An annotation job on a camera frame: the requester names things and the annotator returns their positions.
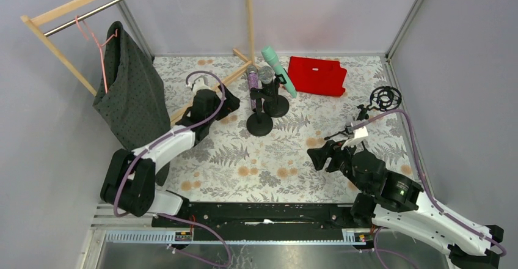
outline clothes hanger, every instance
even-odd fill
[[[110,42],[111,39],[113,39],[114,37],[117,37],[118,36],[118,33],[119,33],[119,29],[116,29],[115,30],[115,34],[111,35],[107,40],[106,42],[100,44],[99,41],[97,40],[97,38],[95,37],[95,34],[93,33],[93,31],[90,29],[90,27],[88,27],[88,24],[86,23],[85,20],[82,20],[82,22],[84,23],[84,26],[86,27],[86,29],[88,30],[88,32],[90,33],[90,35],[92,35],[92,38],[93,38],[93,41],[95,42],[95,44],[97,44],[97,48],[99,48],[99,53],[101,54],[101,68],[103,69],[103,81],[104,81],[104,93],[108,93],[108,84],[106,82],[106,71],[104,69],[104,56],[103,56],[103,47],[108,43]],[[78,21],[78,15],[76,15],[76,24],[79,28],[79,30],[81,31],[83,37],[88,41],[89,38],[88,36],[85,34],[85,32],[82,30],[81,28],[81,25],[79,24],[79,21]]]

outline clothes rack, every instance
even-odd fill
[[[89,4],[95,0],[72,0],[66,4],[63,4],[59,7],[56,7],[55,9],[49,10],[37,17],[29,18],[27,15],[21,16],[21,20],[27,25],[27,27],[47,46],[47,48],[61,61],[61,63],[66,66],[66,68],[69,69],[69,71],[74,74],[74,76],[83,84],[83,86],[86,87],[86,89],[92,94],[96,95],[96,90],[93,88],[93,86],[86,80],[86,78],[79,72],[79,70],[65,57],[65,55],[50,41],[48,37],[57,34],[58,32],[69,28],[70,26],[74,25],[76,23],[76,19],[70,20],[68,22],[63,23],[60,26],[56,26],[54,29],[51,29],[48,32],[43,33],[40,29],[40,26],[48,23],[50,21],[55,20],[56,18],[62,17],[63,15],[70,13],[78,8],[81,8],[85,6],[86,4]],[[96,9],[93,9],[83,15],[80,15],[77,17],[78,21],[85,20],[86,18],[89,18],[93,15],[96,15],[97,13],[117,4],[124,0],[112,0],[111,2],[108,2],[102,6],[97,7]],[[236,79],[238,79],[246,70],[246,68],[250,64],[255,64],[255,56],[254,56],[254,26],[252,22],[252,0],[246,0],[246,12],[247,12],[247,25],[248,25],[248,41],[249,41],[249,55],[246,56],[243,53],[241,53],[238,49],[234,48],[233,54],[235,56],[238,56],[244,64],[238,68],[236,71],[234,71],[232,74],[228,75],[226,78],[223,79],[223,83],[228,86],[230,83],[234,82]],[[170,120],[171,124],[174,124],[176,121],[178,121],[185,110],[191,105],[189,103],[188,105],[181,108],[179,111],[174,113]]]

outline dark green garment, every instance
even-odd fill
[[[119,21],[108,29],[104,69],[108,93],[101,81],[93,107],[103,116],[122,146],[142,147],[170,130],[164,83],[151,60],[140,50]],[[163,169],[161,177],[165,181]]]

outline floral tablecloth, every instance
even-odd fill
[[[291,98],[281,89],[290,111],[274,119],[270,134],[257,138],[246,130],[252,110],[243,75],[228,87],[241,99],[240,108],[213,123],[199,145],[171,162],[163,188],[191,201],[352,203],[358,189],[340,172],[316,171],[306,151],[323,146],[323,137],[352,122],[359,112],[356,106],[368,104],[371,91],[389,82],[379,57],[322,58],[339,60],[347,69],[342,97],[299,93]],[[287,68],[289,58],[280,60]],[[191,100],[192,93],[184,85],[190,72],[208,70],[224,78],[242,64],[237,57],[157,57],[155,67],[164,80],[169,114]],[[258,64],[266,65],[262,58]],[[209,79],[211,85],[216,83]],[[368,130],[367,148],[385,160],[390,170],[412,177],[400,119],[385,117],[371,123]]]

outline red clothing item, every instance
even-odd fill
[[[339,61],[291,57],[288,76],[298,92],[339,97],[347,69]]]

